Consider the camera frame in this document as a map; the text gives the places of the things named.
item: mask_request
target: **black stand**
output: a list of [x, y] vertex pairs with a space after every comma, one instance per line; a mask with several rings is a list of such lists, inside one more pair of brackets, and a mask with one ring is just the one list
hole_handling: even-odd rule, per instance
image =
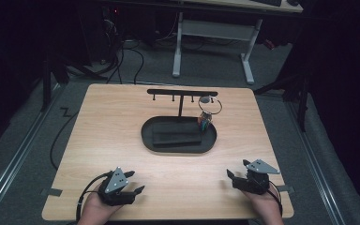
[[148, 89], [147, 93], [156, 100], [156, 95], [180, 96], [178, 116], [156, 116], [142, 126], [142, 142], [155, 152], [161, 153], [204, 153], [215, 144], [217, 132], [212, 124], [205, 131], [200, 131], [197, 117], [182, 116], [184, 96], [215, 97], [217, 92]]

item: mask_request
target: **gray carpet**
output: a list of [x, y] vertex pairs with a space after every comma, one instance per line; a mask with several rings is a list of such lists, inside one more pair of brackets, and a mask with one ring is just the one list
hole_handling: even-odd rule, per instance
[[[174, 46], [170, 41], [160, 42], [155, 48], [140, 44], [134, 48], [142, 54], [144, 60], [137, 81], [257, 89], [275, 80], [292, 47], [281, 46], [270, 51], [264, 46], [255, 46], [250, 64], [256, 83], [250, 86], [246, 84], [242, 65], [236, 53], [241, 52], [242, 44], [235, 42], [225, 47], [212, 43], [205, 43], [202, 47], [201, 43], [186, 44], [182, 73], [177, 79], [171, 75]], [[136, 45], [134, 42], [127, 43], [128, 47]], [[231, 49], [230, 53], [225, 51], [228, 48]], [[122, 81], [131, 83], [141, 64], [142, 57], [138, 53], [124, 51], [124, 62], [120, 67]], [[43, 188], [49, 188], [52, 185], [55, 176], [49, 153], [55, 136], [68, 121], [68, 117], [64, 114], [65, 110], [62, 108], [68, 108], [67, 114], [78, 111], [87, 86], [96, 82], [83, 76], [71, 76], [70, 83], [59, 89], [62, 93], [57, 96], [52, 109], [30, 145], [25, 161], [0, 202], [0, 224], [67, 224], [67, 221], [51, 222], [42, 219], [41, 212], [47, 197], [40, 195], [40, 192]], [[112, 78], [111, 83], [119, 83], [117, 74]], [[257, 96], [257, 100], [285, 183], [294, 189], [291, 200], [295, 213], [293, 217], [285, 219], [285, 224], [332, 224], [321, 192], [317, 188], [317, 182], [308, 166], [303, 150], [305, 144], [300, 138], [298, 128], [294, 125], [294, 118], [289, 112], [289, 103], [284, 103], [279, 94], [280, 91], [273, 91], [267, 95]], [[0, 176], [37, 118], [41, 107], [41, 95], [42, 89], [39, 85], [28, 101], [13, 116], [9, 128], [0, 139]], [[64, 128], [55, 143], [53, 161], [56, 165], [60, 162], [74, 122], [75, 119]], [[333, 146], [327, 139], [312, 99], [308, 101], [306, 128], [309, 144], [333, 190], [344, 223], [360, 224], [359, 197], [338, 161]], [[177, 221], [175, 224], [187, 223]], [[229, 222], [220, 221], [217, 224], [229, 224]]]

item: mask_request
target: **black tray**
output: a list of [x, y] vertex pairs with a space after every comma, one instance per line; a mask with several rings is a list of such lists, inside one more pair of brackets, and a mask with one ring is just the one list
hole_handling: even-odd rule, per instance
[[200, 132], [197, 120], [186, 116], [152, 117], [142, 126], [142, 142], [148, 149], [161, 153], [207, 152], [218, 134], [213, 124]]

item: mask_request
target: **human hand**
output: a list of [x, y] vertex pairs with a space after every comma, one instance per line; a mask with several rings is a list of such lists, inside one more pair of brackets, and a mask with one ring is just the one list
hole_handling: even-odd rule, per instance
[[[273, 185], [270, 184], [269, 190], [278, 198], [278, 193]], [[250, 199], [253, 208], [262, 217], [266, 225], [283, 225], [279, 205], [273, 196], [268, 192], [265, 192], [263, 195], [252, 194], [246, 191], [242, 192]]]
[[95, 192], [91, 192], [87, 196], [78, 225], [105, 224], [116, 211], [122, 208], [123, 205], [109, 206], [101, 201], [97, 194], [100, 185], [95, 187], [93, 190]]

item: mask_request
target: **wooden tabletop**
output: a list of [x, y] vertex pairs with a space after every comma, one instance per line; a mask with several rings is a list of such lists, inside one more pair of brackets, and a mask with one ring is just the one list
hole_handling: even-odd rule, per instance
[[[217, 91], [221, 113], [213, 116], [217, 140], [203, 154], [156, 153], [143, 145], [145, 121], [178, 114], [179, 97], [153, 96], [147, 89]], [[197, 99], [184, 98], [183, 116], [199, 116]], [[244, 176], [242, 159], [262, 159], [280, 169], [253, 92], [246, 88], [92, 84], [85, 96], [42, 216], [73, 220], [83, 189], [95, 177], [121, 167], [135, 171], [127, 188], [145, 186], [132, 205], [112, 220], [255, 218], [248, 198], [232, 187], [226, 169]], [[280, 174], [270, 175], [284, 185]], [[281, 193], [283, 216], [293, 215], [289, 195]]]
[[293, 7], [286, 0], [282, 0], [280, 7], [274, 7], [250, 0], [183, 0], [183, 1], [189, 3], [212, 4], [212, 5], [221, 5], [221, 6], [238, 7], [238, 8], [254, 8], [254, 9], [282, 11], [282, 12], [300, 13], [303, 11], [303, 8], [300, 5]]

